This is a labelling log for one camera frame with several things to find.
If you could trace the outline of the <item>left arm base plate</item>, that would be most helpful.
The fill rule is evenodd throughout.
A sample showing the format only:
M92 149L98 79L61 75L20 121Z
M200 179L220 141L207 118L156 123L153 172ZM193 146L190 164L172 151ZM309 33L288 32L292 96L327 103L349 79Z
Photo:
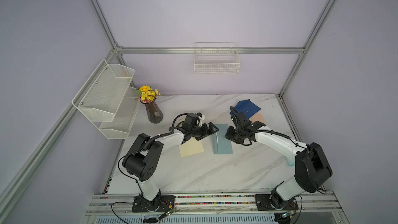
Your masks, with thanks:
M152 201L146 200L142 195L134 197L133 213L166 212L175 205L175 196L156 196Z

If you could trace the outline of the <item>teal envelope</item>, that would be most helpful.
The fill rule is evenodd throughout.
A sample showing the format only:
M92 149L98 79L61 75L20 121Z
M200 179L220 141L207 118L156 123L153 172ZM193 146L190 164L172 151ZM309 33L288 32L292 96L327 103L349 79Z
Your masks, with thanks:
M211 136L214 154L230 155L233 153L232 142L225 138L228 124L215 124L218 131Z

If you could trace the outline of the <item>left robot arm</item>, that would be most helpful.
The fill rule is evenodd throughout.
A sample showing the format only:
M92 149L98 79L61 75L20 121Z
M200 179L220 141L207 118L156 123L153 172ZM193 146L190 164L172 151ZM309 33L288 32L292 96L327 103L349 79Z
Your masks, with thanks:
M175 117L169 131L149 136L139 134L133 145L120 162L127 171L126 176L133 178L141 191L139 196L149 203L159 203L161 191L153 180L164 147L164 141L176 141L185 144L191 138L200 141L219 131L212 122L205 123L201 113L183 113Z

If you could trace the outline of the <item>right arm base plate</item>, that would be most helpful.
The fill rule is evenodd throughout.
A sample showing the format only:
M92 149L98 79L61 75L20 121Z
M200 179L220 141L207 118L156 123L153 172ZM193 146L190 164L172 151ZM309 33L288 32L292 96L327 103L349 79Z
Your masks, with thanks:
M259 211L297 211L295 198L288 201L272 194L256 194L255 203Z

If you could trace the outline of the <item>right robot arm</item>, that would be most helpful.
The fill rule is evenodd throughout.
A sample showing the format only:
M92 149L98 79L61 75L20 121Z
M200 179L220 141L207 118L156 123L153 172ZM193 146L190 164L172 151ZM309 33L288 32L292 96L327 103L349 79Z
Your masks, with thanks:
M317 143L306 144L291 137L266 130L265 123L251 122L243 112L230 107L234 126L229 126L225 138L235 144L248 145L257 142L285 156L294 165L294 175L281 182L265 201L266 207L282 210L302 193L315 193L333 175L322 147Z

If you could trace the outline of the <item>cream paper sheet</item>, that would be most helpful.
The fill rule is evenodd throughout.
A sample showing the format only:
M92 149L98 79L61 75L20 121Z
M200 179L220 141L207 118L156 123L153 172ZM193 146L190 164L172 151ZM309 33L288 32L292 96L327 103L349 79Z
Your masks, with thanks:
M204 152L202 141L191 138L184 144L179 145L180 156L182 158Z

